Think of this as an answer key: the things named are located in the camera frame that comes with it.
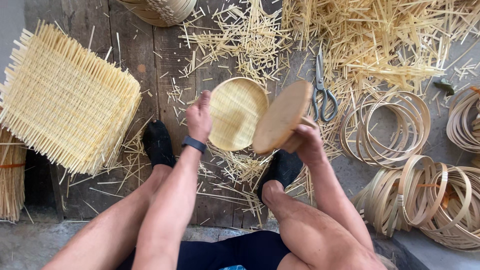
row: concrete floor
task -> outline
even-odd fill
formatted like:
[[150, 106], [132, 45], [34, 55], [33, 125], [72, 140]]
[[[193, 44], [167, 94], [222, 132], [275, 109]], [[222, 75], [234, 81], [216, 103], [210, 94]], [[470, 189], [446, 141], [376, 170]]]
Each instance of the concrete floor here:
[[[0, 0], [0, 25], [2, 25], [0, 28], [0, 67], [6, 66], [10, 62], [8, 56], [12, 50], [12, 41], [18, 39], [21, 29], [24, 27], [23, 11], [23, 0]], [[473, 42], [472, 39], [467, 38], [463, 44], [455, 43], [451, 49], [450, 61], [456, 59]], [[472, 63], [480, 61], [480, 44], [477, 44], [473, 50], [464, 56], [457, 63], [457, 66], [461, 66], [470, 58], [473, 58]], [[296, 56], [295, 59], [299, 60], [297, 66], [293, 64], [295, 61], [290, 62], [293, 64], [293, 70], [297, 70], [303, 61], [303, 56]], [[449, 71], [449, 74], [445, 77], [449, 78], [452, 71]], [[3, 81], [3, 79], [4, 75], [1, 74], [0, 80]], [[468, 82], [472, 85], [478, 85], [480, 79], [469, 77], [469, 79], [463, 79], [461, 82], [454, 80], [454, 83], [458, 84], [459, 87]], [[435, 93], [436, 90], [431, 87], [426, 100], [430, 100]], [[432, 102], [429, 108], [432, 116], [432, 128], [429, 136], [430, 144], [426, 146], [424, 154], [433, 157], [435, 161], [469, 166], [472, 155], [460, 150], [446, 137], [447, 109], [440, 107], [439, 116], [436, 103]], [[388, 125], [377, 126], [374, 135], [389, 138], [391, 135], [390, 128]], [[350, 189], [354, 194], [361, 190], [378, 171], [378, 168], [345, 157], [335, 159], [332, 165], [344, 190]], [[13, 225], [8, 222], [0, 222], [0, 269], [39, 269], [83, 225], [83, 223], [53, 224], [39, 222], [31, 224], [26, 221]], [[270, 221], [267, 228], [277, 231], [278, 225], [275, 221]], [[194, 226], [187, 228], [184, 240], [213, 242], [242, 233], [244, 232], [232, 229]], [[406, 263], [401, 269], [480, 269], [479, 253], [451, 251], [419, 232], [397, 232], [392, 243], [398, 245], [403, 252], [410, 253], [409, 258], [420, 265], [419, 267], [412, 267]]]

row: finger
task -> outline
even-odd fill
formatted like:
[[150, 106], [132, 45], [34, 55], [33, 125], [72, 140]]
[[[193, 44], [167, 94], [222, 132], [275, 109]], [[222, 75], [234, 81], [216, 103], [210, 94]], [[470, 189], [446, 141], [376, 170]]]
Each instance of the finger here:
[[311, 126], [299, 124], [295, 129], [295, 132], [308, 141], [315, 141], [320, 139], [318, 131]]
[[208, 90], [204, 90], [202, 91], [202, 95], [200, 96], [200, 98], [195, 102], [197, 103], [198, 102], [198, 108], [200, 110], [205, 110], [205, 109], [208, 109], [208, 107], [210, 106], [210, 97], [212, 95], [212, 92], [208, 91]]

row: scissors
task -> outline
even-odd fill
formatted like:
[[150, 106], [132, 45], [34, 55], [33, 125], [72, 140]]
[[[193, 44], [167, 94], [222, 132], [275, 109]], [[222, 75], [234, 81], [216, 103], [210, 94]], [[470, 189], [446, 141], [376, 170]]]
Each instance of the scissors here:
[[[318, 49], [318, 55], [317, 55], [317, 67], [316, 67], [316, 87], [313, 90], [313, 96], [312, 96], [312, 104], [313, 104], [313, 110], [315, 112], [315, 118], [313, 119], [314, 121], [318, 120], [318, 107], [317, 107], [317, 102], [315, 101], [315, 97], [317, 96], [318, 90], [320, 90], [323, 95], [324, 95], [324, 101], [322, 105], [322, 109], [320, 110], [320, 118], [322, 119], [323, 122], [328, 122], [332, 120], [338, 111], [338, 103], [336, 101], [336, 98], [333, 96], [332, 92], [330, 90], [325, 89], [324, 86], [324, 58], [323, 58], [323, 53], [322, 49]], [[330, 114], [330, 117], [325, 118], [325, 110], [327, 108], [327, 102], [328, 99], [331, 99], [333, 102], [333, 112]]]

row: wooden floor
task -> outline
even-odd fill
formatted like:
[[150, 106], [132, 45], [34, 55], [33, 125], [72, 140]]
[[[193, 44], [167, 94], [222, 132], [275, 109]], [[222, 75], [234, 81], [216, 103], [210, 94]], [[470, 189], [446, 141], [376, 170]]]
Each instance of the wooden floor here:
[[[208, 3], [211, 11], [217, 8], [221, 9], [222, 4], [222, 1], [215, 0]], [[278, 8], [281, 7], [281, 1], [277, 2], [277, 5]], [[204, 11], [208, 10], [206, 1], [199, 0], [199, 6], [202, 6]], [[217, 64], [212, 64], [205, 65], [205, 69], [197, 69], [189, 78], [179, 79], [178, 77], [181, 74], [178, 70], [182, 70], [187, 65], [185, 58], [192, 57], [192, 50], [196, 49], [196, 46], [194, 45], [189, 49], [183, 40], [177, 38], [181, 33], [179, 26], [170, 28], [151, 26], [115, 0], [26, 1], [26, 29], [34, 31], [38, 19], [46, 20], [48, 23], [53, 24], [56, 21], [67, 35], [78, 40], [84, 47], [88, 47], [92, 27], [95, 26], [91, 45], [92, 51], [95, 51], [99, 57], [104, 58], [108, 49], [112, 46], [114, 49], [107, 60], [117, 63], [121, 61], [123, 69], [128, 68], [129, 72], [140, 82], [142, 92], [148, 90], [152, 94], [151, 97], [148, 92], [142, 94], [142, 103], [132, 122], [130, 136], [135, 134], [151, 116], [159, 118], [165, 123], [170, 132], [176, 155], [180, 154], [180, 143], [183, 137], [187, 135], [188, 130], [186, 126], [178, 124], [178, 121], [183, 119], [184, 113], [182, 112], [179, 117], [176, 117], [171, 102], [168, 104], [167, 91], [172, 89], [171, 78], [174, 77], [177, 86], [182, 89], [192, 88], [183, 92], [182, 99], [185, 101], [193, 100], [196, 94], [198, 95], [201, 91], [212, 90], [217, 84], [230, 78], [230, 74], [226, 69], [218, 68]], [[216, 23], [208, 14], [197, 20], [196, 25], [217, 28]], [[153, 51], [160, 54], [163, 58], [153, 54]], [[218, 64], [232, 67], [231, 71], [234, 72], [233, 67], [236, 65], [236, 59], [224, 59]], [[207, 78], [213, 78], [213, 80], [202, 81]], [[276, 84], [269, 83], [268, 91], [272, 91], [273, 95], [270, 95], [270, 99], [273, 99], [276, 92]], [[188, 107], [188, 105], [181, 105], [180, 103], [175, 106], [184, 109]], [[204, 156], [206, 161], [211, 159], [209, 153]], [[148, 163], [149, 161], [148, 158], [144, 157], [141, 162]], [[90, 188], [113, 194], [116, 193], [119, 184], [97, 183], [122, 181], [126, 175], [122, 168], [68, 187], [68, 181], [63, 181], [60, 186], [58, 185], [58, 180], [64, 176], [64, 169], [57, 165], [51, 165], [50, 167], [60, 219], [63, 219], [63, 217], [92, 218], [97, 215], [92, 208], [102, 212], [121, 199], [121, 197], [108, 196]], [[212, 166], [209, 169], [218, 172], [216, 175], [223, 175], [223, 173], [219, 172], [221, 168]], [[150, 172], [150, 166], [141, 169], [140, 179], [146, 180]], [[77, 175], [75, 183], [88, 177], [88, 175]], [[212, 182], [212, 178], [203, 179], [200, 176], [198, 181], [204, 182], [203, 187], [206, 189], [206, 193], [230, 197], [238, 196], [234, 192], [225, 189], [214, 191], [212, 185], [208, 184]], [[136, 177], [130, 177], [126, 180], [118, 195], [126, 196], [136, 189], [138, 185], [139, 180]], [[254, 217], [250, 212], [244, 213], [241, 208], [241, 205], [228, 201], [197, 196], [191, 223], [237, 228], [255, 227], [260, 223], [258, 217]], [[264, 208], [261, 215], [262, 223], [265, 223], [266, 216], [267, 210]]]

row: round wooden disc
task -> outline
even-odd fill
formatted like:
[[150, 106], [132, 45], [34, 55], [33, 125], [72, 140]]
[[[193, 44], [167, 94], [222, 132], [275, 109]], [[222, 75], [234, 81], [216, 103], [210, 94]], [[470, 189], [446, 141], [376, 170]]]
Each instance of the round wooden disc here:
[[255, 126], [267, 109], [265, 91], [254, 80], [244, 77], [226, 80], [212, 91], [212, 131], [208, 138], [220, 149], [241, 150], [252, 144]]
[[301, 122], [311, 101], [312, 84], [305, 80], [296, 81], [283, 89], [257, 123], [253, 150], [264, 155], [281, 147]]

